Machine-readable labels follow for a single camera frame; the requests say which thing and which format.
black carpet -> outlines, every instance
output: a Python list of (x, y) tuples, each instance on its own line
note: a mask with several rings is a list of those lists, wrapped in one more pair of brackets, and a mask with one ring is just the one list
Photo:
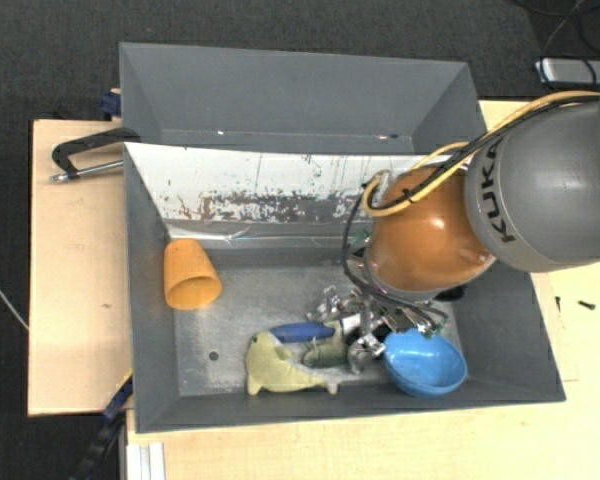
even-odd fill
[[(560, 21), (505, 0), (0, 0), (0, 285), (26, 317), (29, 121), (101, 119), (120, 41), (459, 60), (480, 97), (517, 98), (543, 94), (531, 66)], [(600, 48), (600, 13), (581, 28)], [(571, 25), (550, 46), (597, 55)], [(27, 339), (0, 300), (0, 479), (67, 478), (98, 420), (26, 418)]]

white cable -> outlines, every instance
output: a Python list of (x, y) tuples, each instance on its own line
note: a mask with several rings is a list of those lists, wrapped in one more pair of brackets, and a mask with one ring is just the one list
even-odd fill
[(24, 318), (22, 318), (20, 313), (18, 313), (18, 310), (14, 307), (13, 304), (11, 304), (11, 301), (7, 298), (7, 296), (4, 294), (4, 292), (1, 289), (0, 289), (0, 297), (2, 298), (4, 303), (7, 305), (9, 310), (13, 313), (13, 316), (15, 316), (18, 319), (18, 322), (20, 322), (22, 324), (22, 327), (24, 327), (28, 331), (29, 324), (27, 324), (27, 322), (25, 322)]

metal screw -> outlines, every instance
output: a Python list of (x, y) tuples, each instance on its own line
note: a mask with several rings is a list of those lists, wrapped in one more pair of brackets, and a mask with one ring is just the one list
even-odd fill
[(578, 304), (580, 304), (581, 306), (584, 306), (585, 308), (593, 311), (594, 309), (596, 309), (596, 305), (595, 304), (591, 304), (590, 302), (585, 302), (583, 300), (579, 300)]

yellow plush toy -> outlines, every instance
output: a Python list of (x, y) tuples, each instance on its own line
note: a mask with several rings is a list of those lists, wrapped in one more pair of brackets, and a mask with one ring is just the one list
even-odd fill
[(314, 374), (297, 362), (294, 353), (285, 347), (273, 334), (263, 331), (251, 339), (246, 357), (247, 391), (256, 395), (260, 389), (276, 393), (300, 391), (314, 386), (323, 386), (332, 395), (338, 385)]

yellow cable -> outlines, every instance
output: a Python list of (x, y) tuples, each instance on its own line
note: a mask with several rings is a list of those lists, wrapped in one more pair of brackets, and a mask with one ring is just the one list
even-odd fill
[(441, 148), (436, 149), (430, 155), (425, 156), (419, 162), (416, 162), (416, 164), (413, 165), (411, 167), (411, 169), (409, 169), (409, 170), (410, 171), (415, 171), (417, 168), (422, 167), (429, 160), (431, 160), (431, 159), (433, 159), (433, 158), (441, 155), (442, 153), (445, 153), (446, 151), (449, 151), (450, 149), (462, 148), (462, 147), (466, 146), (467, 144), (469, 144), (469, 143), (468, 142), (454, 142), (453, 144), (447, 144), (446, 146), (442, 146)]
[[(554, 94), (548, 94), (546, 96), (543, 96), (541, 98), (538, 98), (538, 99), (526, 104), (525, 106), (519, 108), (518, 110), (516, 110), (515, 112), (513, 112), (512, 114), (507, 116), (500, 123), (498, 123), (494, 128), (492, 128), (486, 134), (484, 134), (480, 138), (480, 141), (482, 142), (482, 141), (488, 139), (489, 137), (493, 136), (494, 134), (496, 134), (498, 131), (500, 131), (502, 128), (509, 125), (513, 121), (515, 121), (515, 120), (521, 118), (522, 116), (524, 116), (525, 114), (528, 114), (529, 112), (533, 112), (549, 103), (570, 100), (572, 98), (578, 98), (581, 96), (599, 96), (599, 95), (600, 95), (600, 93), (592, 92), (592, 91), (564, 91), (564, 92), (559, 92), (559, 93), (554, 93)], [(455, 146), (455, 144), (450, 144), (448, 149), (452, 149), (452, 146)], [(426, 158), (420, 160), (408, 172), (411, 172), (411, 171), (421, 167), (426, 162), (428, 162), (432, 157), (439, 155), (442, 152), (442, 150), (444, 150), (444, 147), (438, 149), (437, 151), (434, 151), (433, 153), (428, 155)], [(364, 193), (362, 195), (362, 209), (371, 217), (387, 217), (389, 215), (393, 215), (394, 213), (401, 212), (402, 210), (411, 206), (413, 203), (417, 203), (422, 198), (426, 197), (431, 192), (433, 192), (437, 187), (439, 187), (449, 177), (451, 177), (462, 166), (462, 164), (464, 164), (468, 160), (468, 158), (458, 161), (456, 164), (451, 166), (444, 174), (442, 174), (439, 178), (437, 178), (435, 181), (430, 183), (428, 186), (426, 186), (422, 190), (416, 192), (415, 194), (412, 194), (409, 199), (406, 199), (405, 201), (402, 201), (401, 203), (398, 203), (397, 205), (392, 206), (391, 208), (374, 209), (369, 206), (368, 200), (371, 195), (371, 192), (380, 183), (380, 178), (377, 175), (374, 175), (373, 179), (371, 180), (371, 182), (369, 182), (369, 184), (367, 185), (367, 188), (364, 190)]]

